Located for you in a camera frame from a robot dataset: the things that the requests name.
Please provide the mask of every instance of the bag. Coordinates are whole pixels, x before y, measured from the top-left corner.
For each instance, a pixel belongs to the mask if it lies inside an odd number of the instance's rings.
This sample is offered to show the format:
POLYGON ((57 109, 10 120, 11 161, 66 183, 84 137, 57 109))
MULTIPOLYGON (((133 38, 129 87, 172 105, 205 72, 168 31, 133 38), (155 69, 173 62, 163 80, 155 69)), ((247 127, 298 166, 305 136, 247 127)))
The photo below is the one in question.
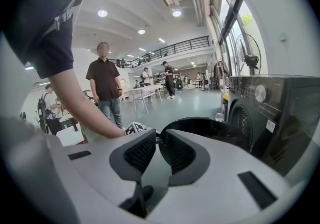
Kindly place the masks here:
POLYGON ((40 119, 52 119, 56 117, 55 113, 47 108, 45 102, 45 97, 47 94, 45 94, 43 98, 41 97, 38 101, 38 115, 40 119))

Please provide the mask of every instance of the black pants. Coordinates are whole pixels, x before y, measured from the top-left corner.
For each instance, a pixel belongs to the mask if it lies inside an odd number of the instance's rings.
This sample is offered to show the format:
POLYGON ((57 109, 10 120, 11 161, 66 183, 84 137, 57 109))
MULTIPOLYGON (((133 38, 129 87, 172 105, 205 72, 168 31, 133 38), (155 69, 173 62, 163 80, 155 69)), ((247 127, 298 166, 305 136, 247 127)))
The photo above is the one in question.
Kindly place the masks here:
POLYGON ((59 119, 46 119, 45 121, 53 135, 57 135, 57 132, 62 130, 59 119))
POLYGON ((175 95, 176 90, 174 87, 174 83, 171 80, 165 80, 165 86, 170 96, 175 95))

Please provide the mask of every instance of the balcony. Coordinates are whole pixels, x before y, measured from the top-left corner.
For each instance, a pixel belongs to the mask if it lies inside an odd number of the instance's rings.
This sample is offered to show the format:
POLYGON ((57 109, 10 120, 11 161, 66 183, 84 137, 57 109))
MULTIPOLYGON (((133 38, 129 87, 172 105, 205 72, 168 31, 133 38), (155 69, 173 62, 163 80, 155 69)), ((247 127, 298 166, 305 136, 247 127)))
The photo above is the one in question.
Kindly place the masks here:
POLYGON ((186 41, 182 41, 174 45, 163 47, 151 53, 147 53, 133 61, 127 61, 127 60, 122 61, 119 59, 118 60, 109 59, 109 60, 120 68, 132 69, 134 67, 145 64, 147 62, 160 59, 162 57, 172 56, 174 54, 186 52, 186 51, 197 49, 197 48, 208 47, 208 46, 210 46, 209 36, 203 36, 199 38, 193 38, 186 41))

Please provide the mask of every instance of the black appliance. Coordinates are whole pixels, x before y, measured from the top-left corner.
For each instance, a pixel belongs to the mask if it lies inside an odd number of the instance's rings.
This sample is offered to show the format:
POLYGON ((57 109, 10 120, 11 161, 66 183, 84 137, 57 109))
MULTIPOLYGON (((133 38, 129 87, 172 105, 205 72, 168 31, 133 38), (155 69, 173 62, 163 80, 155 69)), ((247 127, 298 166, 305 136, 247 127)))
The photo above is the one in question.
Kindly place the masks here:
POLYGON ((227 121, 250 153, 285 175, 309 145, 320 118, 320 78, 255 75, 229 79, 227 121))

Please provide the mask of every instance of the ceiling light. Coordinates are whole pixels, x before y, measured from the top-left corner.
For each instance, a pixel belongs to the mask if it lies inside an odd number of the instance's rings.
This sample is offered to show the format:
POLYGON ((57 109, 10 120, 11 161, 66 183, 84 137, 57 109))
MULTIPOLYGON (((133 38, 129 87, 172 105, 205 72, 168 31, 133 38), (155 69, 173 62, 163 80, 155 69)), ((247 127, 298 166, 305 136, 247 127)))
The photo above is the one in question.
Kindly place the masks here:
POLYGON ((107 15, 108 15, 108 12, 105 11, 104 9, 98 11, 98 16, 100 17, 105 17, 107 15))
POLYGON ((181 11, 180 10, 176 10, 172 14, 173 14, 173 16, 178 17, 178 16, 181 16, 181 11))
POLYGON ((50 84, 50 82, 39 84, 39 86, 43 86, 43 85, 47 85, 47 84, 50 84))

